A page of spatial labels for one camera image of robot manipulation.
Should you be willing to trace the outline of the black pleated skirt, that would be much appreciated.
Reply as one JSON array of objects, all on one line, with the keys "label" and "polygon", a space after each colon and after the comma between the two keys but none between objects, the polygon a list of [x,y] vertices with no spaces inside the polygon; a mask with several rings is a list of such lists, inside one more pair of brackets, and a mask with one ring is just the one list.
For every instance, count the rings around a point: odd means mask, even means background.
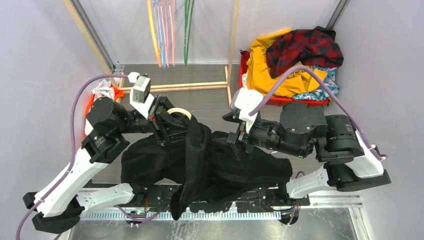
[{"label": "black pleated skirt", "polygon": [[160,145],[153,135],[139,139],[122,154],[120,180],[146,188],[162,179],[178,183],[170,201],[174,220],[195,201],[223,203],[290,180],[293,168],[288,159],[255,147],[236,160],[225,148],[227,137],[192,118],[181,141]]}]

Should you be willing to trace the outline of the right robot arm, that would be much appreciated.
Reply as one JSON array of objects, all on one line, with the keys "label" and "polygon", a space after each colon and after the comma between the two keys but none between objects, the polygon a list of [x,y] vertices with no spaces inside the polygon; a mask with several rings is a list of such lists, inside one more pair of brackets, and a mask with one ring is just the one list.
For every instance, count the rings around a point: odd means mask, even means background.
[{"label": "right robot arm", "polygon": [[252,127],[241,118],[240,110],[232,110],[222,118],[238,123],[237,131],[226,140],[238,160],[254,147],[298,158],[316,154],[322,163],[320,168],[289,180],[277,192],[283,205],[291,205],[296,199],[321,190],[355,192],[391,183],[387,170],[346,115],[325,115],[321,106],[292,102],[282,108],[278,121],[257,115]]}]

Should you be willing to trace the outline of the cream wooden hanger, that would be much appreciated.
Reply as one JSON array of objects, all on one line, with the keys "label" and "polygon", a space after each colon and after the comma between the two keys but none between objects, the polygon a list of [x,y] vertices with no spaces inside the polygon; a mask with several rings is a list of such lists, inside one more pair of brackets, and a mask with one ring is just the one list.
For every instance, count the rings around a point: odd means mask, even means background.
[{"label": "cream wooden hanger", "polygon": [[183,108],[173,107],[168,109],[166,112],[168,113],[168,115],[172,117],[173,120],[176,120],[176,121],[189,123],[192,119],[192,113]]}]

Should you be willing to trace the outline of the blue patterned garment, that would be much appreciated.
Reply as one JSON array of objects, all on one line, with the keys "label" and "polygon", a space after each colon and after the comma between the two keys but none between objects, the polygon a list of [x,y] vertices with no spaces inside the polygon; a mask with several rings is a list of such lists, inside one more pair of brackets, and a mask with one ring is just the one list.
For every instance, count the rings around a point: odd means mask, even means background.
[{"label": "blue patterned garment", "polygon": [[[336,73],[338,67],[321,67],[318,65],[309,66],[317,75],[320,76],[322,82],[328,87],[334,95],[339,93],[340,88],[336,85]],[[294,95],[292,98],[295,101],[326,101],[330,95],[325,89],[318,85],[318,88],[314,91],[299,93]]]}]

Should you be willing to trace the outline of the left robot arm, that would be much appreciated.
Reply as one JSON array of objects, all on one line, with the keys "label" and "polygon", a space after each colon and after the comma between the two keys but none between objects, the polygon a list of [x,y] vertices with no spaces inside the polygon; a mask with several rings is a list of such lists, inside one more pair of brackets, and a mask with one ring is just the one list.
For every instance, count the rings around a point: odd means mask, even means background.
[{"label": "left robot arm", "polygon": [[141,206],[146,193],[134,184],[120,183],[95,192],[82,192],[82,188],[129,146],[124,134],[151,133],[160,145],[180,141],[191,117],[162,95],[150,95],[131,111],[108,97],[95,100],[87,114],[92,131],[73,150],[70,163],[43,190],[23,196],[25,206],[35,212],[34,228],[61,234],[93,212],[129,203]]}]

